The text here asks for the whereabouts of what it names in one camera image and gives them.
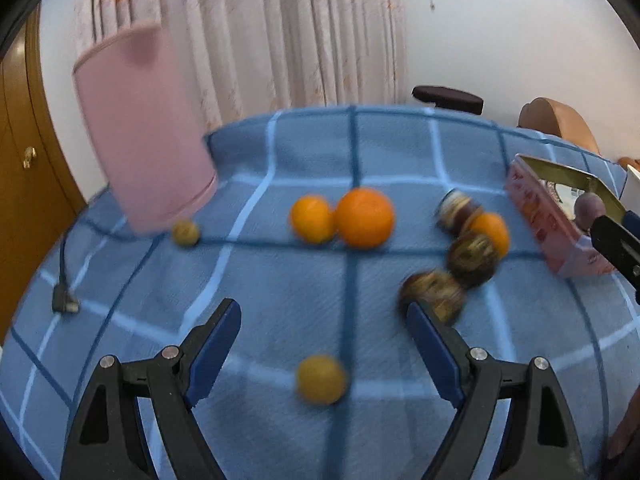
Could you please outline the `operator hand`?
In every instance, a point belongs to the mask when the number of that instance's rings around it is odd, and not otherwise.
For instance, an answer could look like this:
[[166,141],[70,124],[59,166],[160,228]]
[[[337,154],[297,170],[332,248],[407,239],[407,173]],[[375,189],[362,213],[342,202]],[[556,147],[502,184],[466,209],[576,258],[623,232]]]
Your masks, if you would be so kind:
[[628,405],[627,411],[608,441],[608,452],[606,457],[612,460],[625,451],[631,437],[639,428],[639,399],[633,398]]

